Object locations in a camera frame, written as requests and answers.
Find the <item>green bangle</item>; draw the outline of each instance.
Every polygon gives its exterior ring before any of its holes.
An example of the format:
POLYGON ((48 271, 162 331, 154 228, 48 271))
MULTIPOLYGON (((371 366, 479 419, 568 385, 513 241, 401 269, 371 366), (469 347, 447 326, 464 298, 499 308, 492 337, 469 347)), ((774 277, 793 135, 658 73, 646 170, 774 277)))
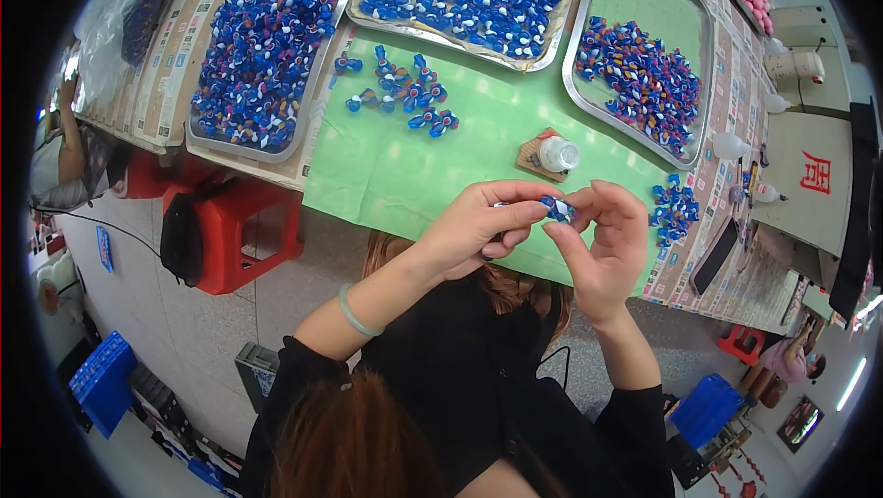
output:
POLYGON ((352 287, 352 283, 344 283, 344 285, 340 288, 340 294, 338 298, 340 299, 340 309, 344 311, 344 316, 346 320, 350 323, 350 326, 355 327, 359 333, 363 335, 367 335, 370 338, 380 337, 383 333, 383 329, 371 329, 369 327, 365 327, 362 325, 362 322, 356 320, 356 317, 352 313, 352 309, 350 308, 350 304, 346 302, 346 292, 352 287))

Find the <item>black phone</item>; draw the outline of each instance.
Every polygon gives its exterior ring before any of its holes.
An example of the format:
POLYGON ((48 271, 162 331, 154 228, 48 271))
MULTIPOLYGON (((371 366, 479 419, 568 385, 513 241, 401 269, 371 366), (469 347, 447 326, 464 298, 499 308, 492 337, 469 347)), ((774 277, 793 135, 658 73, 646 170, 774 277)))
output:
POLYGON ((739 228, 733 217, 727 217, 727 220, 714 238, 714 245, 708 251, 705 251, 702 260, 693 269, 692 274, 690 274, 690 283, 693 284, 693 289, 696 290, 697 295, 705 293, 708 286, 712 284, 714 275, 721 269, 738 239, 739 228))

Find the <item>pink shirt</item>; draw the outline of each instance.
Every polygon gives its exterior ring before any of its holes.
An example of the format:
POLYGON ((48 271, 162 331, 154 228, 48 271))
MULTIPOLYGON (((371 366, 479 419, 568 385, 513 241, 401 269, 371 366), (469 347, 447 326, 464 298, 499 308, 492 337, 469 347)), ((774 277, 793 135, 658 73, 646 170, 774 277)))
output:
POLYGON ((779 376, 783 382, 799 383, 806 378, 806 357, 803 347, 797 349, 797 355, 791 363, 785 362, 785 350, 794 339, 782 339, 760 355, 760 363, 779 376))

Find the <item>gray floor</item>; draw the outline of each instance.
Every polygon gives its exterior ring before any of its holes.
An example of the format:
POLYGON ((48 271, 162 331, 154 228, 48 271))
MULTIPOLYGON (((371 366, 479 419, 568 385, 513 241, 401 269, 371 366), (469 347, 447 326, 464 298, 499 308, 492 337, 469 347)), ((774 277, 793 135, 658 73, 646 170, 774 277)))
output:
MULTIPOLYGON (((159 250, 161 200, 106 197, 77 211, 113 223, 159 250)), ((303 256, 236 293, 212 296, 176 283, 159 259, 135 239, 108 228, 114 272, 98 260, 95 223, 58 217, 86 286, 86 307, 103 336, 116 329, 148 368, 175 391, 193 425, 242 455, 255 414, 234 358, 246 341, 270 349, 341 284, 359 278, 368 230, 308 208, 302 210, 303 256)), ((247 232, 249 250, 274 249, 278 212, 262 213, 247 232)), ((656 352, 665 392, 689 394, 702 375, 738 379, 739 362, 714 345, 726 324, 633 300, 629 308, 656 352)), ((598 341, 585 318, 575 315, 559 342, 572 348, 567 392, 581 410, 599 406, 612 388, 598 341)), ((564 355, 540 374, 563 381, 564 355)))

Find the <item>red plastic stool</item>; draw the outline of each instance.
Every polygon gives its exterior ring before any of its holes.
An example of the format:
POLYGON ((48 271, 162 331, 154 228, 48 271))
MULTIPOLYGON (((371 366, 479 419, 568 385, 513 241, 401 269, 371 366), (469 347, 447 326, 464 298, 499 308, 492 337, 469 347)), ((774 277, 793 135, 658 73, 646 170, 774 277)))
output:
POLYGON ((760 358, 760 349, 764 346, 764 332, 753 327, 735 324, 729 336, 718 339, 718 348, 729 352, 749 366, 754 366, 760 358), (755 345, 749 346, 749 338, 754 337, 755 345))
POLYGON ((153 199, 162 197, 172 183, 197 183, 211 174, 212 170, 202 166, 195 155, 186 152, 182 155, 185 155, 183 171, 180 177, 174 178, 171 167, 160 165, 159 155, 133 148, 126 173, 110 188, 110 193, 119 199, 153 199))
MULTIPOLYGON (((162 213, 177 194, 193 192, 193 185, 172 183, 162 197, 162 213)), ((298 239, 298 216, 303 194, 252 178, 242 179, 223 193, 193 207, 202 227, 202 279, 197 287, 211 295, 235 292, 283 261, 293 261, 304 251, 298 239), (285 206, 279 251, 260 261, 242 253, 246 220, 277 203, 285 206)))

